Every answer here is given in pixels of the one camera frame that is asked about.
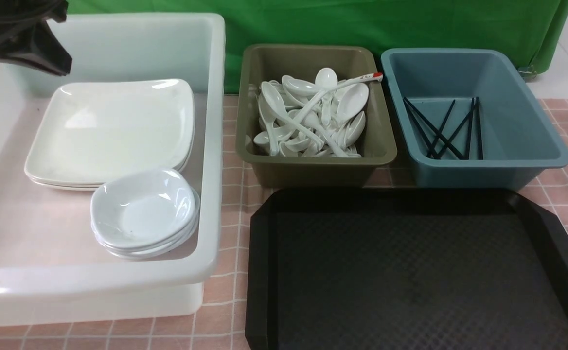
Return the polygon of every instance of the black chopsticks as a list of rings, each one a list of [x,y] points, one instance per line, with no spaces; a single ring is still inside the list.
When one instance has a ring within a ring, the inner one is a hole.
[[[453,133],[448,138],[446,138],[442,134],[442,132],[446,128],[448,118],[450,117],[450,114],[451,114],[453,107],[455,106],[455,102],[457,100],[453,100],[450,107],[448,108],[446,115],[444,115],[444,119],[442,119],[442,124],[440,125],[440,129],[437,129],[429,121],[429,119],[427,117],[425,117],[422,114],[422,112],[420,112],[418,110],[418,108],[416,108],[416,106],[408,98],[404,97],[403,100],[406,104],[407,115],[409,116],[409,119],[411,120],[411,122],[413,122],[416,130],[418,131],[418,134],[422,138],[422,141],[424,142],[424,144],[427,148],[427,154],[426,154],[427,157],[432,158],[432,159],[442,159],[442,156],[444,155],[444,153],[446,153],[447,150],[450,150],[453,153],[453,155],[455,155],[455,157],[457,157],[457,159],[469,160],[470,159],[471,143],[472,143],[472,135],[473,135],[472,129],[473,129],[474,124],[476,124],[477,125],[476,138],[477,138],[477,146],[478,146],[477,156],[478,156],[478,159],[484,159],[483,147],[482,147],[482,124],[480,122],[480,99],[478,97],[471,98],[470,110],[469,110],[468,114],[462,120],[462,122],[457,126],[457,129],[455,129],[455,131],[453,131]],[[418,118],[420,118],[420,120],[422,120],[426,124],[426,126],[428,126],[429,129],[431,129],[431,131],[433,131],[433,133],[435,134],[435,137],[433,138],[433,142],[429,141],[429,138],[427,137],[426,133],[424,133],[424,130],[422,129],[422,126],[418,122],[416,116],[418,116]],[[457,137],[457,135],[459,134],[459,132],[465,126],[466,123],[468,124],[468,132],[467,132],[466,141],[465,141],[466,144],[465,144],[465,147],[464,147],[464,153],[461,153],[453,145],[452,142]],[[440,151],[437,152],[437,151],[435,151],[435,147],[437,146],[437,144],[440,140],[442,140],[444,145],[442,146]]]

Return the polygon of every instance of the white square plate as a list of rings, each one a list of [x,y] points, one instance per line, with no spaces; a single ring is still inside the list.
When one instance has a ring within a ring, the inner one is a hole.
[[[194,125],[184,80],[67,84],[51,98],[24,172],[74,186],[176,168],[189,155]]]

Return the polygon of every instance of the white plastic tub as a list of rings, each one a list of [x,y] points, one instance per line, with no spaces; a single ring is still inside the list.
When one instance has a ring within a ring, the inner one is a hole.
[[[86,15],[51,28],[73,57],[68,77],[0,64],[0,326],[197,311],[219,245],[223,18]],[[124,261],[94,239],[91,192],[44,188],[22,167],[59,86],[160,78],[182,78],[195,92],[195,143],[182,173],[202,199],[199,230],[152,261]]]

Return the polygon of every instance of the chopstick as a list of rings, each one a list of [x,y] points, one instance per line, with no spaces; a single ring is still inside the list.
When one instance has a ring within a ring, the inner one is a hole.
[[[470,102],[470,110],[473,110],[474,108],[475,108],[475,98],[473,97]],[[472,115],[468,120],[468,137],[466,137],[466,160],[470,159],[470,144],[472,143],[472,124],[474,118],[475,114],[472,113]]]
[[[444,127],[446,126],[446,122],[448,121],[448,116],[450,115],[450,111],[453,110],[453,106],[455,106],[455,101],[457,100],[453,100],[453,103],[450,104],[450,107],[448,107],[448,111],[446,112],[446,115],[444,116],[444,120],[442,120],[442,125],[440,125],[440,133],[442,133],[442,131],[444,131]],[[431,144],[431,149],[435,150],[435,146],[438,144],[438,140],[440,138],[435,135],[435,138],[433,138],[433,143]],[[431,151],[429,150],[429,152],[427,152],[426,154],[427,157],[431,157]]]
[[[450,149],[450,151],[455,155],[455,157],[459,158],[459,159],[464,159],[464,156],[462,155],[461,152],[459,152],[459,150],[457,148],[455,148],[453,146],[453,144],[451,144],[451,142],[449,140],[446,139],[446,137],[444,137],[444,135],[442,135],[440,133],[440,131],[433,126],[433,124],[431,124],[431,122],[429,122],[428,119],[426,119],[426,117],[420,113],[420,111],[416,108],[416,106],[414,106],[408,99],[407,97],[403,98],[405,100],[405,102],[407,102],[407,104],[409,104],[409,106],[411,107],[411,109],[413,109],[417,114],[418,117],[420,117],[420,119],[422,119],[423,122],[425,122],[425,124],[435,133],[435,135],[437,135],[437,137],[440,138],[440,140],[442,140],[442,142],[444,142],[444,146],[448,147]]]
[[[482,152],[482,126],[480,125],[480,101],[477,97],[477,136],[478,136],[478,156],[479,159],[484,159]]]
[[[407,108],[407,115],[409,115],[409,118],[411,119],[411,121],[413,122],[413,124],[416,126],[416,129],[418,130],[418,133],[420,134],[420,137],[422,137],[422,141],[425,143],[426,147],[429,149],[429,152],[431,152],[431,155],[435,158],[435,159],[440,159],[438,157],[438,154],[435,152],[435,149],[431,148],[431,142],[429,141],[429,139],[426,137],[426,133],[424,132],[424,130],[422,130],[422,127],[420,126],[420,124],[418,123],[418,121],[416,120],[416,117],[413,115],[413,113],[411,112],[411,109]]]
[[[457,126],[457,129],[455,129],[455,132],[453,132],[453,134],[450,135],[450,137],[448,138],[449,143],[452,142],[455,139],[455,137],[457,137],[457,134],[459,133],[459,131],[461,131],[462,127],[466,124],[466,122],[469,120],[469,118],[472,117],[474,111],[475,111],[474,108],[470,109],[470,112],[468,112],[468,115],[466,115],[466,117],[462,120],[462,122],[459,124],[459,126]],[[442,147],[442,149],[440,149],[440,152],[438,153],[438,157],[442,157],[444,155],[444,153],[446,153],[446,150],[448,149],[449,143],[445,143],[444,147]]]

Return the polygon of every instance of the green cloth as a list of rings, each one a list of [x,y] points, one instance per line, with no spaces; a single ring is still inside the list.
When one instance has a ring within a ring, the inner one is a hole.
[[[70,0],[69,12],[203,12],[226,20],[226,93],[257,43],[494,49],[516,67],[550,66],[568,0]]]

